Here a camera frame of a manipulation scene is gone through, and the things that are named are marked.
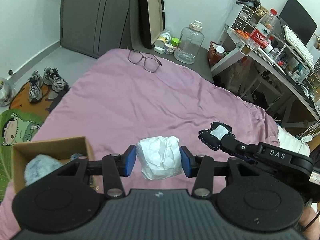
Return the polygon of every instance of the red label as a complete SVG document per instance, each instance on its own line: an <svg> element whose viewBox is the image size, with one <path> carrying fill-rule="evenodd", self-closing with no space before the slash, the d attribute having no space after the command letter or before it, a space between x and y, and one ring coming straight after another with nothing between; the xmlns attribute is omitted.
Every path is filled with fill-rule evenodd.
<svg viewBox="0 0 320 240"><path fill-rule="evenodd" d="M265 49L268 45L269 45L269 43L266 40L263 40L261 48Z"/></svg>
<svg viewBox="0 0 320 240"><path fill-rule="evenodd" d="M253 39L260 46L262 45L262 42L265 40L265 36L263 36L261 32L259 32L257 29L253 30L253 32L250 34L250 38Z"/></svg>

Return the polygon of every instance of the white lid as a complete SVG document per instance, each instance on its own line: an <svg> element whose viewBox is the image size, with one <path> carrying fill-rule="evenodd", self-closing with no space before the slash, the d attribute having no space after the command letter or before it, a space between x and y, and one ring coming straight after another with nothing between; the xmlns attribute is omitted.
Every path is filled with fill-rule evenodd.
<svg viewBox="0 0 320 240"><path fill-rule="evenodd" d="M218 53L224 53L224 47L218 46L218 47L216 48L216 51L217 51Z"/></svg>
<svg viewBox="0 0 320 240"><path fill-rule="evenodd" d="M224 53L224 47L218 46L218 47L216 48L216 53L217 53L217 55L222 56L223 53Z"/></svg>
<svg viewBox="0 0 320 240"><path fill-rule="evenodd" d="M194 23L190 23L189 28L200 32L202 30L201 25L202 22L195 21Z"/></svg>

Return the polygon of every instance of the gray sneaker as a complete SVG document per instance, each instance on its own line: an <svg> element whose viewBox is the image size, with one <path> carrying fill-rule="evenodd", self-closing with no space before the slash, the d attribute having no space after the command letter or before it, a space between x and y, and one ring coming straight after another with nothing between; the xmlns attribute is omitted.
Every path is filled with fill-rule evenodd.
<svg viewBox="0 0 320 240"><path fill-rule="evenodd" d="M56 68L45 68L43 75L43 82L46 85L51 85L53 91L60 92L61 90L68 90L68 83L59 75Z"/></svg>
<svg viewBox="0 0 320 240"><path fill-rule="evenodd" d="M29 102L38 102L42 98L41 87L43 85L42 77L38 71L34 71L32 76L29 78Z"/></svg>

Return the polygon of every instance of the cartoon character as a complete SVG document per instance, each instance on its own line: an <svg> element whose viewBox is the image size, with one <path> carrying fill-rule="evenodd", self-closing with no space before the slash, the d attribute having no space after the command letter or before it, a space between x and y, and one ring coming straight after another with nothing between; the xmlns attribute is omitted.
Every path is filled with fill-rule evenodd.
<svg viewBox="0 0 320 240"><path fill-rule="evenodd" d="M29 142L35 133L40 129L40 125L33 121L24 121L17 114L11 113L10 118L3 126L2 145L9 146L15 143Z"/></svg>

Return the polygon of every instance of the keyboard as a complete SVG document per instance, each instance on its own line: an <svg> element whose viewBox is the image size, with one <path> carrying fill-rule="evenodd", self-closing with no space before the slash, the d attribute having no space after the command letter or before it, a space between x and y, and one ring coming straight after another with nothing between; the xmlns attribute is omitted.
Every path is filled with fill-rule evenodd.
<svg viewBox="0 0 320 240"><path fill-rule="evenodd" d="M313 56L302 41L297 37L297 35L287 26L283 26L285 39L287 42L293 46L295 51L300 55L300 57L307 63L307 66L312 72L315 71L313 66Z"/></svg>

